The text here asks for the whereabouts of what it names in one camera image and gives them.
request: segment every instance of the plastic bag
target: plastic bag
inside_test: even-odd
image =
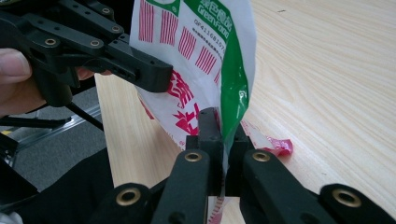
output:
[[[184,149],[198,112],[215,107],[226,148],[248,109],[256,34],[248,0],[136,0],[131,46],[174,66],[166,93],[138,88],[146,109]]]

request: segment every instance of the wood grain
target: wood grain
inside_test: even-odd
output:
[[[282,161],[308,189],[342,183],[396,217],[396,3],[260,1],[256,79],[246,119],[289,138]],[[154,185],[178,148],[134,86],[96,77],[115,185]],[[223,223],[241,223],[237,200]]]

